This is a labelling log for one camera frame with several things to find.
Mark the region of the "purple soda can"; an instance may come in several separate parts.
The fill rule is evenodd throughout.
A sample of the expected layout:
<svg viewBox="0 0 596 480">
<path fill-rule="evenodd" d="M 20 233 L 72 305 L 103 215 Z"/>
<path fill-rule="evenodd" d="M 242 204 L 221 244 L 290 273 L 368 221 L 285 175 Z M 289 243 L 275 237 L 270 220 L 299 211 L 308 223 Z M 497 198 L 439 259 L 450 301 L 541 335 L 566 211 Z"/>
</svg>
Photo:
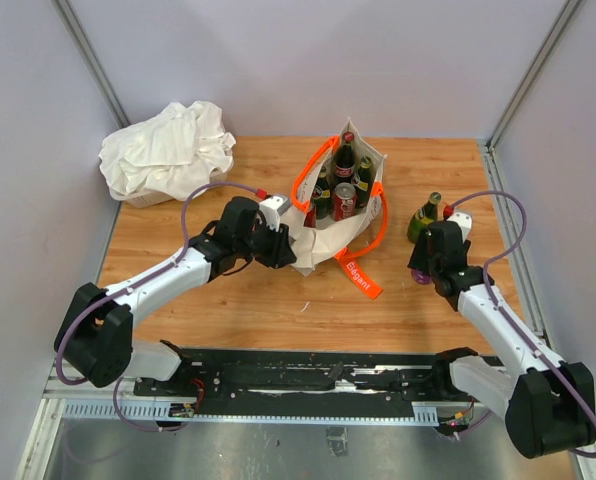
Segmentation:
<svg viewBox="0 0 596 480">
<path fill-rule="evenodd" d="M 429 285 L 432 282 L 431 277 L 421 270 L 412 269 L 411 276 L 416 283 L 421 285 Z"/>
</svg>

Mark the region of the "green bottle gold foil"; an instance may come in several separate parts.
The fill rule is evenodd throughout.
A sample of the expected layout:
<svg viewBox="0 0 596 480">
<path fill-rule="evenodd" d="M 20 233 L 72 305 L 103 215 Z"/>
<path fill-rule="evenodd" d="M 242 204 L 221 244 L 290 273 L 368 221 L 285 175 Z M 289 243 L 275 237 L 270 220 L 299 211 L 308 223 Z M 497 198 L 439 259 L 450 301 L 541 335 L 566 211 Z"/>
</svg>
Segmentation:
<svg viewBox="0 0 596 480">
<path fill-rule="evenodd" d="M 427 202 L 414 212 L 407 229 L 407 238 L 415 244 L 423 228 L 438 219 L 438 205 L 442 199 L 439 192 L 432 192 Z"/>
</svg>

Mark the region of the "canvas tote bag orange handles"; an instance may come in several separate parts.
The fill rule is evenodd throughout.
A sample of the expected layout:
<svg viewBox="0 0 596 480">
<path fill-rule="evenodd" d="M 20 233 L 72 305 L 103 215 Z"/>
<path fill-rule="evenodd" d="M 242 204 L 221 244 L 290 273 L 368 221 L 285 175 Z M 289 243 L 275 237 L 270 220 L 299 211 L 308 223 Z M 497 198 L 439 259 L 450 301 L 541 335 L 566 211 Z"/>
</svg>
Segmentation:
<svg viewBox="0 0 596 480">
<path fill-rule="evenodd" d="M 329 213 L 317 219 L 313 227 L 305 224 L 311 196 L 316 188 L 318 174 L 327 169 L 333 176 L 333 157 L 343 145 L 344 136 L 351 134 L 351 147 L 357 160 L 371 161 L 371 178 L 367 205 L 354 211 L 349 218 L 336 220 Z M 388 226 L 387 195 L 383 175 L 387 157 L 364 140 L 352 121 L 347 121 L 341 132 L 327 138 L 305 164 L 293 182 L 289 199 L 291 206 L 281 216 L 289 226 L 291 248 L 296 256 L 292 267 L 308 276 L 321 263 L 334 259 L 352 283 L 367 297 L 377 298 L 382 288 L 360 267 L 359 259 L 380 246 Z"/>
</svg>

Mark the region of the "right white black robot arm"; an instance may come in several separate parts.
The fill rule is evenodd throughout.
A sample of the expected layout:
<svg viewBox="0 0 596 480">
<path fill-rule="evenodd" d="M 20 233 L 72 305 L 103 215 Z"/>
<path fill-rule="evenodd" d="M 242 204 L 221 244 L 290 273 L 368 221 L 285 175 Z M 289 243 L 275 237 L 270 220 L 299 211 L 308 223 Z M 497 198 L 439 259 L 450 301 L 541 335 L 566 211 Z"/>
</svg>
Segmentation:
<svg viewBox="0 0 596 480">
<path fill-rule="evenodd" d="M 594 379 L 539 340 L 504 300 L 493 279 L 468 263 L 471 222 L 463 214 L 424 227 L 409 266 L 430 276 L 436 292 L 494 348 L 503 368 L 470 348 L 436 355 L 431 387 L 444 400 L 464 393 L 505 424 L 526 458 L 566 450 L 586 452 L 596 441 Z"/>
</svg>

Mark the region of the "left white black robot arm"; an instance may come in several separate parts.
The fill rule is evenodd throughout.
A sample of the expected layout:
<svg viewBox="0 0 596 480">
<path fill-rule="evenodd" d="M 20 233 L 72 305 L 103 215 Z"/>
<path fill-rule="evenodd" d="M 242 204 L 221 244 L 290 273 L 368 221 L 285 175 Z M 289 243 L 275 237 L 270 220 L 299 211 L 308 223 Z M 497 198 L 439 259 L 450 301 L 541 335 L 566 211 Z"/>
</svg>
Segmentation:
<svg viewBox="0 0 596 480">
<path fill-rule="evenodd" d="M 68 362 L 97 388 L 133 375 L 156 380 L 170 395 L 185 393 L 192 371 L 183 365 L 182 351 L 166 341 L 138 341 L 134 329 L 187 291 L 235 273 L 238 261 L 273 269 L 294 263 L 289 227 L 281 221 L 289 206 L 283 195 L 260 202 L 236 196 L 220 219 L 185 236 L 182 247 L 161 263 L 105 288 L 79 287 L 54 340 L 56 362 Z"/>
</svg>

